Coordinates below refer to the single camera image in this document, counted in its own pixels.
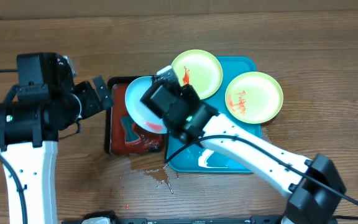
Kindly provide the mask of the green and pink sponge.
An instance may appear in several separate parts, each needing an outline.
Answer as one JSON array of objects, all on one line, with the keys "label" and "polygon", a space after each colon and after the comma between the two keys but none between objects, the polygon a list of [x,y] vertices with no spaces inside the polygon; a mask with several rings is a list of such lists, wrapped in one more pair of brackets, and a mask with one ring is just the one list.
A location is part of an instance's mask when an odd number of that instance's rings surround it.
[{"label": "green and pink sponge", "polygon": [[130,116],[124,116],[121,119],[121,125],[124,130],[124,141],[126,144],[137,144],[140,142],[140,136],[134,131],[135,122]]}]

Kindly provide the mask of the light blue plate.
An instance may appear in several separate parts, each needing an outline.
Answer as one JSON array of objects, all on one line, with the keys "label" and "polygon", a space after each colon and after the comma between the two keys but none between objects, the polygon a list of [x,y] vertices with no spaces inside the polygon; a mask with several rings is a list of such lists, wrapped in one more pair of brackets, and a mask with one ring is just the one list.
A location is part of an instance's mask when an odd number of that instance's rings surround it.
[{"label": "light blue plate", "polygon": [[151,76],[139,77],[130,82],[125,94],[126,109],[134,122],[144,130],[155,134],[167,134],[163,120],[140,101],[151,86]]}]

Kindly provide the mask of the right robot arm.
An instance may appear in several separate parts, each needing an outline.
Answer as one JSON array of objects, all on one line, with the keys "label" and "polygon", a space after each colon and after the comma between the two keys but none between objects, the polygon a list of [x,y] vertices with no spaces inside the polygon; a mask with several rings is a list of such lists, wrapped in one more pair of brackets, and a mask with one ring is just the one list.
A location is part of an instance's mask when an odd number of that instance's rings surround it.
[{"label": "right robot arm", "polygon": [[334,218],[346,188],[328,157],[309,159],[254,136],[174,78],[152,78],[141,101],[186,147],[198,144],[235,160],[287,198],[282,223],[328,223]]}]

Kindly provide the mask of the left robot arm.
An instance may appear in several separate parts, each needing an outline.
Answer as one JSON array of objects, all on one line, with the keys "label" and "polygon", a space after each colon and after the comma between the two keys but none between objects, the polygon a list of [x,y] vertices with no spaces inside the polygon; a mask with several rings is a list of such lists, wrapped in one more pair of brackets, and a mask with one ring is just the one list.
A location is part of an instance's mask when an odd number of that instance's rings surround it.
[{"label": "left robot arm", "polygon": [[58,223],[55,166],[59,132],[113,105],[101,77],[75,84],[66,55],[16,57],[19,82],[0,103],[0,158],[10,223]]}]

